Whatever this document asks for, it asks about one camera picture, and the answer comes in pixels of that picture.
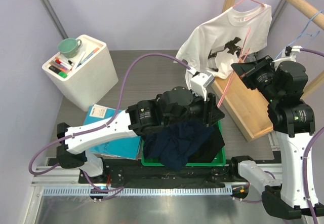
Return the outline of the black flower print t-shirt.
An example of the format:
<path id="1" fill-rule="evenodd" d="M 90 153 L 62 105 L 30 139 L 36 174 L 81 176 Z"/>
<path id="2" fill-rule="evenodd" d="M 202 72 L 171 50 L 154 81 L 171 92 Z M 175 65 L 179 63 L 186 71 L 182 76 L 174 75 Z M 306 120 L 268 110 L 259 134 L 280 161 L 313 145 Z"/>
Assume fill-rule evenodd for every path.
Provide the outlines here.
<path id="1" fill-rule="evenodd" d="M 218 125 L 213 126 L 214 131 L 201 147 L 189 157 L 188 163 L 207 166 L 222 166 L 225 164 L 225 142 Z"/>

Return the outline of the navy blue t-shirt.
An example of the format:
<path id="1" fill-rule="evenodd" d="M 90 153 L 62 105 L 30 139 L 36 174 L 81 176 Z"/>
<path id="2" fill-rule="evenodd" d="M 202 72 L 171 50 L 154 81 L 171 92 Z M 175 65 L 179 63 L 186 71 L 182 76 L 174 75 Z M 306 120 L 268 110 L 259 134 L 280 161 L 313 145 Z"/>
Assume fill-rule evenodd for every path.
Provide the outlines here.
<path id="1" fill-rule="evenodd" d="M 160 133 L 145 137 L 143 156 L 146 159 L 158 159 L 167 168 L 180 170 L 213 132 L 214 127 L 207 127 L 197 121 L 165 127 Z"/>

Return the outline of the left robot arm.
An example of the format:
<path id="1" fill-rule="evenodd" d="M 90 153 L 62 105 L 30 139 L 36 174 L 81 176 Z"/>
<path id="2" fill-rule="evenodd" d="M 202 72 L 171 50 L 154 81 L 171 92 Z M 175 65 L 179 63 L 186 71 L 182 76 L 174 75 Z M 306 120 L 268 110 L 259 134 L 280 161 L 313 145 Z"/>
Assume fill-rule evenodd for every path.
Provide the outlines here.
<path id="1" fill-rule="evenodd" d="M 108 171 L 103 159 L 90 152 L 90 148 L 117 139 L 159 133 L 165 127 L 184 122 L 198 121 L 211 126 L 224 117 L 216 105 L 215 94 L 201 96 L 184 87 L 174 87 L 155 99 L 142 100 L 126 110 L 116 111 L 105 120 L 78 127 L 60 123 L 56 159 L 62 168 L 78 168 L 95 182 L 102 183 Z"/>

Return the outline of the light blue wire hanger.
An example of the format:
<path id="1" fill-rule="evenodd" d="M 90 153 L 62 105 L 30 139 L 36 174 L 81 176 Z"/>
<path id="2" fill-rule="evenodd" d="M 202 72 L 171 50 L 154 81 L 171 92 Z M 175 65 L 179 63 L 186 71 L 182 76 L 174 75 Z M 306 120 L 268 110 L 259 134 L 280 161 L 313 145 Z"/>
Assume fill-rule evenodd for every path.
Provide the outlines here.
<path id="1" fill-rule="evenodd" d="M 307 28 L 310 25 L 310 23 L 314 20 L 314 18 L 316 18 L 319 14 L 323 14 L 323 10 L 318 11 L 315 15 L 313 15 L 308 22 L 306 23 L 306 25 L 304 26 L 304 28 L 301 30 L 300 34 L 289 44 L 287 44 L 287 46 L 291 46 L 293 44 L 295 44 L 300 38 L 304 37 L 304 36 L 309 36 L 310 39 L 309 41 L 305 44 L 305 46 L 307 46 L 308 44 L 310 44 L 320 33 L 320 30 L 314 32 L 314 33 L 308 33 L 307 32 Z"/>

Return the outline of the pink hanger of navy shirt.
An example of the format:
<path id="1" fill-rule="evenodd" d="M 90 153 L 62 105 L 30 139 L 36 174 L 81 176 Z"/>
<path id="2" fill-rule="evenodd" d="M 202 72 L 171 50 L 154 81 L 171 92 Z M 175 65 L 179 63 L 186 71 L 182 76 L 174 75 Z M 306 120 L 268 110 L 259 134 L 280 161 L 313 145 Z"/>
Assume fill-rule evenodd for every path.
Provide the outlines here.
<path id="1" fill-rule="evenodd" d="M 250 49 L 247 49 L 246 52 L 244 53 L 245 45 L 246 45 L 247 39 L 249 37 L 249 34 L 251 32 L 251 28 L 252 27 L 250 26 L 249 29 L 248 29 L 248 31 L 247 31 L 247 34 L 245 36 L 245 39 L 244 39 L 244 42 L 243 42 L 243 45 L 242 45 L 242 48 L 241 48 L 241 52 L 240 52 L 239 57 L 237 59 L 237 63 L 243 63 L 246 60 L 247 55 L 248 55 L 248 53 L 250 51 Z M 226 86 L 225 86 L 225 88 L 223 90 L 222 96 L 220 97 L 220 99 L 219 99 L 219 101 L 217 103 L 217 107 L 218 108 L 220 108 L 220 106 L 222 105 L 223 100 L 225 99 L 225 96 L 226 96 L 226 94 L 228 92 L 228 89 L 229 89 L 229 87 L 230 87 L 230 85 L 232 83 L 233 75 L 234 75 L 234 72 L 232 72 L 230 74 L 230 76 L 229 76 L 229 79 L 227 81 L 227 84 L 226 84 Z"/>

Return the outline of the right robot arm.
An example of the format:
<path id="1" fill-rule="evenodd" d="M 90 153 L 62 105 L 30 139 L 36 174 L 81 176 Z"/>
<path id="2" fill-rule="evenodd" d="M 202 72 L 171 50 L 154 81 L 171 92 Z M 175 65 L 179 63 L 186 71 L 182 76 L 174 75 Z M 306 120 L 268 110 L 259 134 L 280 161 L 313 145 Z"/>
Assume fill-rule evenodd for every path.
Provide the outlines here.
<path id="1" fill-rule="evenodd" d="M 272 178 L 249 156 L 231 159 L 230 178 L 252 184 L 270 216 L 291 220 L 307 215 L 317 222 L 323 205 L 314 189 L 311 148 L 320 132 L 315 129 L 312 108 L 301 98 L 308 82 L 305 67 L 292 58 L 266 56 L 234 63 L 232 68 L 247 88 L 258 90 L 268 102 L 281 151 L 282 179 Z"/>

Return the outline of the white t-shirt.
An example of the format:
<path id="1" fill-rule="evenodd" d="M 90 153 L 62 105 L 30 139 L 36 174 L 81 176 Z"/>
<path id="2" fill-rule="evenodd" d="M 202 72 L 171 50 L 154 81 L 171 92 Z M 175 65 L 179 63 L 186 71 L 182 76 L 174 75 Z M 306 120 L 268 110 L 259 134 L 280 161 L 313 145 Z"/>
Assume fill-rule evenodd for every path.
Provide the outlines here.
<path id="1" fill-rule="evenodd" d="M 255 53 L 267 46 L 271 14 L 271 6 L 267 4 L 246 12 L 229 8 L 196 27 L 176 58 L 199 72 L 207 71 L 226 79 L 240 54 Z"/>

